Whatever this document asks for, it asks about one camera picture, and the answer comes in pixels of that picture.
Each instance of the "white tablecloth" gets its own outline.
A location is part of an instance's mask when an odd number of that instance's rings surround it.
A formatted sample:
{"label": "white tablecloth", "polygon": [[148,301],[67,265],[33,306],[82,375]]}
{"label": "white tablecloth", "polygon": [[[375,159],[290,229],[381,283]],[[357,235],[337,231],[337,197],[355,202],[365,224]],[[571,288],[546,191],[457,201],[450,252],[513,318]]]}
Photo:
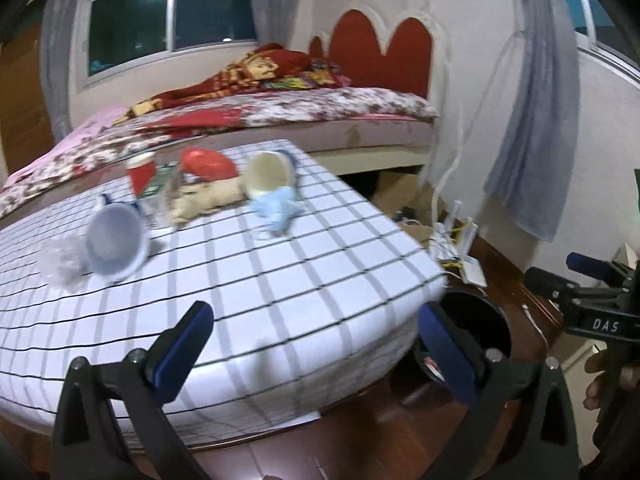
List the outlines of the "white tablecloth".
{"label": "white tablecloth", "polygon": [[[259,150],[298,162],[305,212],[286,237],[259,240],[247,204],[152,233],[133,276],[78,290],[40,279],[43,240],[82,234],[95,197],[132,200],[126,178],[43,209],[0,232],[0,410],[52,426],[71,360],[121,360],[148,348],[195,300],[213,334],[175,402],[164,407],[187,444],[266,430],[382,377],[411,346],[415,314],[439,298],[441,269],[378,209],[286,140],[225,150],[240,168]],[[114,409],[127,440],[132,425]]]}

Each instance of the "screw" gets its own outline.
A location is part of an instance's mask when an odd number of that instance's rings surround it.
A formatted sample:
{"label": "screw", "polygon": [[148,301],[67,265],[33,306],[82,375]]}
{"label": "screw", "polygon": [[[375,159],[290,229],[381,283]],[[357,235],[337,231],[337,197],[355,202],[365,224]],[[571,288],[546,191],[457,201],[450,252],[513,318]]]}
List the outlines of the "screw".
{"label": "screw", "polygon": [[74,370],[79,370],[87,363],[88,361],[86,360],[86,357],[76,357],[73,361],[71,361],[71,367]]}
{"label": "screw", "polygon": [[545,364],[552,370],[558,370],[560,367],[560,361],[558,361],[558,359],[553,355],[550,355],[545,359]]}
{"label": "screw", "polygon": [[144,348],[134,348],[127,354],[127,359],[133,364],[139,363],[146,357],[146,350]]}
{"label": "screw", "polygon": [[489,348],[486,352],[484,352],[484,356],[492,363],[499,363],[504,357],[502,355],[502,352],[500,352],[497,348]]}

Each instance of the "wooden door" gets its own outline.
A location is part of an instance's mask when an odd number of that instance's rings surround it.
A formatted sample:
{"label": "wooden door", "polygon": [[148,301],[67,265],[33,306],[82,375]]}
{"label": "wooden door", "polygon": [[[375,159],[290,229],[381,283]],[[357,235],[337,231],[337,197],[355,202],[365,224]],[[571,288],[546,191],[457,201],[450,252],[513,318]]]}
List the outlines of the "wooden door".
{"label": "wooden door", "polygon": [[39,43],[38,21],[0,50],[0,138],[9,174],[55,144],[40,86]]}

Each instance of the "beige plush toy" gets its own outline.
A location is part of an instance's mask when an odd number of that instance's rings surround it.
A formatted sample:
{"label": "beige plush toy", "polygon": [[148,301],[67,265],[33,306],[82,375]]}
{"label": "beige plush toy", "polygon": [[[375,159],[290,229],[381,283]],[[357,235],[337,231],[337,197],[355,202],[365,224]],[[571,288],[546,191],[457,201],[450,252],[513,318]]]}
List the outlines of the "beige plush toy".
{"label": "beige plush toy", "polygon": [[242,179],[239,176],[182,186],[172,203],[171,216],[174,224],[182,225],[201,214],[211,214],[219,207],[244,199]]}

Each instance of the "red plastic bag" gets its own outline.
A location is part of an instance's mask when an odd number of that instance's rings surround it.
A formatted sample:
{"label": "red plastic bag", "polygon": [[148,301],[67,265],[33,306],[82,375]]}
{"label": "red plastic bag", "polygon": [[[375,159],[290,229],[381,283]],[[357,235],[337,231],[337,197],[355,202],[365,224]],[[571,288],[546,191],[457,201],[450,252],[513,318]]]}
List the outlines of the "red plastic bag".
{"label": "red plastic bag", "polygon": [[180,154],[180,165],[184,172],[209,181],[238,176],[236,164],[222,153],[212,150],[185,148]]}

